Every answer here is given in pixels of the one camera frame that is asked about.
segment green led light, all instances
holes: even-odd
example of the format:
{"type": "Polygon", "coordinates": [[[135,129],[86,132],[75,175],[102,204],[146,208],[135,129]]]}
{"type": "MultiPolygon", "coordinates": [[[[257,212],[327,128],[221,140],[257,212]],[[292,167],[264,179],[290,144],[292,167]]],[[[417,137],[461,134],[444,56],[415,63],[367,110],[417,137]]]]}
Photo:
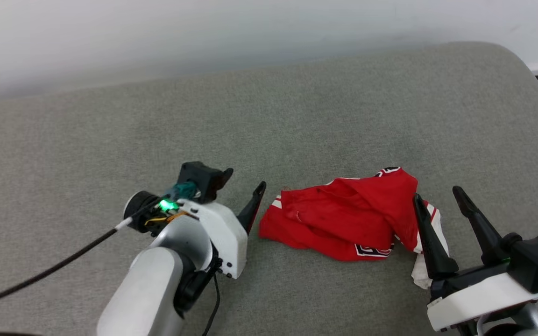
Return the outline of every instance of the green led light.
{"type": "Polygon", "coordinates": [[[159,208],[163,211],[169,211],[169,210],[177,210],[180,207],[175,202],[169,202],[166,200],[162,200],[159,202],[159,208]]]}

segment gray fabric surface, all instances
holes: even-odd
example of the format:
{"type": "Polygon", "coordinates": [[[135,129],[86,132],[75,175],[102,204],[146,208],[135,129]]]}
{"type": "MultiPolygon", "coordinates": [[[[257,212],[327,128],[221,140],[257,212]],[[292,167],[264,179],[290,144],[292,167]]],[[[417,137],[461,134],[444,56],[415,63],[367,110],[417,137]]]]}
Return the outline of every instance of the gray fabric surface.
{"type": "MultiPolygon", "coordinates": [[[[0,102],[0,289],[107,231],[129,196],[162,192],[190,160],[235,169],[219,200],[236,210],[267,181],[261,215],[283,187],[402,166],[440,208],[460,267],[475,266],[453,185],[502,234],[538,235],[538,82],[506,49],[462,42],[0,102]]],[[[415,255],[400,245],[384,261],[343,263],[256,230],[242,277],[219,280],[213,334],[434,333],[415,255]]],[[[149,242],[122,231],[2,300],[0,330],[94,333],[149,242]]],[[[209,286],[185,335],[201,334],[214,303],[209,286]]]]}

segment white cable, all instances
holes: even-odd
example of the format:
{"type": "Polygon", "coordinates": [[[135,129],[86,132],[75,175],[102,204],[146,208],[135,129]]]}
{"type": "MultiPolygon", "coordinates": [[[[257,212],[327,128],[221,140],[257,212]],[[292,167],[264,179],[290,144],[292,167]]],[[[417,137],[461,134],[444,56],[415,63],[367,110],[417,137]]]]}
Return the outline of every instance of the white cable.
{"type": "Polygon", "coordinates": [[[126,226],[128,226],[128,224],[132,223],[132,221],[133,221],[132,217],[128,217],[124,219],[123,221],[121,221],[118,225],[116,225],[115,229],[120,231],[122,228],[125,228],[126,226]]]}
{"type": "Polygon", "coordinates": [[[483,324],[485,323],[485,321],[487,321],[487,319],[489,318],[489,315],[491,315],[491,313],[487,313],[479,317],[479,321],[476,323],[476,334],[478,336],[483,336],[485,334],[483,332],[483,324]]]}

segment white wall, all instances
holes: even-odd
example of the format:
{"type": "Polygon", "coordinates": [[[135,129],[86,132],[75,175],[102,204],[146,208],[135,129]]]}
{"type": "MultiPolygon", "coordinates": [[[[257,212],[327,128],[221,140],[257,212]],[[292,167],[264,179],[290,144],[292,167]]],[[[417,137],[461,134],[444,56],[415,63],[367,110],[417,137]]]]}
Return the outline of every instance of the white wall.
{"type": "Polygon", "coordinates": [[[0,0],[0,98],[461,40],[538,74],[538,0],[0,0]]]}

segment robotic arm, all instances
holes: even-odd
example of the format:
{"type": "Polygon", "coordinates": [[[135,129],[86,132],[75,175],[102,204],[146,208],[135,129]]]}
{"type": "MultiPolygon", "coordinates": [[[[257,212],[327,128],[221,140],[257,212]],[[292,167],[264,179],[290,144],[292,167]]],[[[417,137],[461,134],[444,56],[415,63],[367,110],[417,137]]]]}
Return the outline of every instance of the robotic arm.
{"type": "MultiPolygon", "coordinates": [[[[167,192],[169,197],[128,224],[139,232],[151,232],[155,240],[134,259],[103,310],[99,336],[177,335],[185,313],[216,273],[233,279],[241,275],[248,234],[266,183],[258,185],[250,202],[235,215],[215,202],[232,172],[187,162],[167,192]]],[[[146,191],[136,193],[126,204],[124,218],[156,199],[146,191]]]]}
{"type": "Polygon", "coordinates": [[[510,317],[515,324],[497,325],[486,334],[538,335],[538,237],[523,240],[513,232],[502,238],[461,187],[453,193],[479,242],[483,265],[459,271],[437,238],[423,200],[415,195],[425,264],[433,279],[427,305],[431,326],[455,328],[463,336],[484,335],[484,323],[510,317]]]}

